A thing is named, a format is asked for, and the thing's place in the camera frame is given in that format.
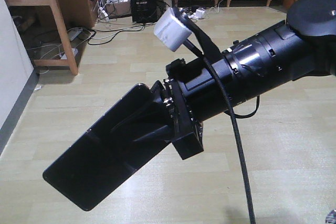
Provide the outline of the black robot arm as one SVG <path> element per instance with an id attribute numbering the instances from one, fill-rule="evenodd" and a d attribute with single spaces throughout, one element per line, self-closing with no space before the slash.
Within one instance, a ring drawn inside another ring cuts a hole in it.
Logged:
<path id="1" fill-rule="evenodd" d="M 172 120 L 156 131 L 155 154 L 170 143 L 183 159 L 202 152 L 202 123 L 222 112 L 240 150 L 235 106 L 289 81 L 335 74 L 335 0 L 298 0 L 285 20 L 224 51 L 176 7 L 163 14 L 154 34 L 171 51 L 183 45 L 196 55 L 166 68 Z"/>

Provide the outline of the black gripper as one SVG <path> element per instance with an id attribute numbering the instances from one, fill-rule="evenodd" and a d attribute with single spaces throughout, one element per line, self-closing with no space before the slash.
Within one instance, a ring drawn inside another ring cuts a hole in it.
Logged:
<path id="1" fill-rule="evenodd" d="M 174 60 L 166 67 L 168 80 L 165 84 L 157 81 L 151 88 L 152 157 L 169 144 L 173 144 L 181 159 L 204 150 L 203 122 L 228 110 L 220 86 L 233 80 L 225 60 L 212 66 L 219 81 L 214 79 L 200 58 L 189 63 L 184 59 Z"/>

